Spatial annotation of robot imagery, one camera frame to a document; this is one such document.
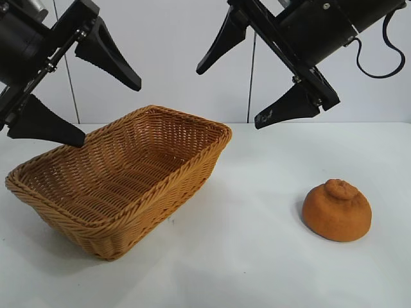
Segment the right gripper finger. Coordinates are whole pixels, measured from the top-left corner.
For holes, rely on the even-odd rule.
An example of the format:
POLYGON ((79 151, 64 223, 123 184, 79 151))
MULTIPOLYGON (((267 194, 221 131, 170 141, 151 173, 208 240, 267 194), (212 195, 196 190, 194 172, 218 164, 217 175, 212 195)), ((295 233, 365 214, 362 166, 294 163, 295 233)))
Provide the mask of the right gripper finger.
POLYGON ((284 121, 312 118, 319 114, 320 109, 312 102, 309 92, 302 85, 295 84, 276 102, 258 113, 254 118, 254 125, 256 129, 262 129, 284 121))
POLYGON ((246 37, 248 19, 237 7, 230 6, 224 22, 203 59, 198 63, 196 73, 204 74, 216 61, 246 37))

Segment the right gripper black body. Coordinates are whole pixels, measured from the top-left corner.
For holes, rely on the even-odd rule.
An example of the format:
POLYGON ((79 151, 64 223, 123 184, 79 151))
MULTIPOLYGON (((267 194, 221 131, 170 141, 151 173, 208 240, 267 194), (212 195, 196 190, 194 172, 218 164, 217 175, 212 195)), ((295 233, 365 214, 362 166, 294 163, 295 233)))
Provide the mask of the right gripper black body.
POLYGON ((356 35, 337 1, 292 1, 273 15, 261 1, 229 1, 323 110, 340 103, 317 65, 356 35))

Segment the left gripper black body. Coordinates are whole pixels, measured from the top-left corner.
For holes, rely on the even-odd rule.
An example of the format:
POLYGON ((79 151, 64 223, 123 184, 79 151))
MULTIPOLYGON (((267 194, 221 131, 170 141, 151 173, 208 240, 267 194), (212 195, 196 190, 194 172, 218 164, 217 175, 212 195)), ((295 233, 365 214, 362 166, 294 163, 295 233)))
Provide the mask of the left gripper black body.
POLYGON ((28 96, 97 18, 93 1, 74 1, 52 28, 40 1, 1 1, 1 126, 9 127, 28 96))

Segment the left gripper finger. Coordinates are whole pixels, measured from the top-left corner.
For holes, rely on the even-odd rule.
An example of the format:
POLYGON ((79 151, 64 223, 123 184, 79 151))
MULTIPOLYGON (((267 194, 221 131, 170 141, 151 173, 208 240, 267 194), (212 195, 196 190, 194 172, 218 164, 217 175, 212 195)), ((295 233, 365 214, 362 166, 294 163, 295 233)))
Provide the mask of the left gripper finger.
POLYGON ((141 90, 141 77, 125 60, 101 17, 94 20, 90 32, 79 41, 74 53, 76 57, 99 67, 128 88, 141 90))
POLYGON ((11 139, 36 139, 76 148, 85 143, 85 133, 57 116, 36 96, 30 94, 9 126, 11 139))

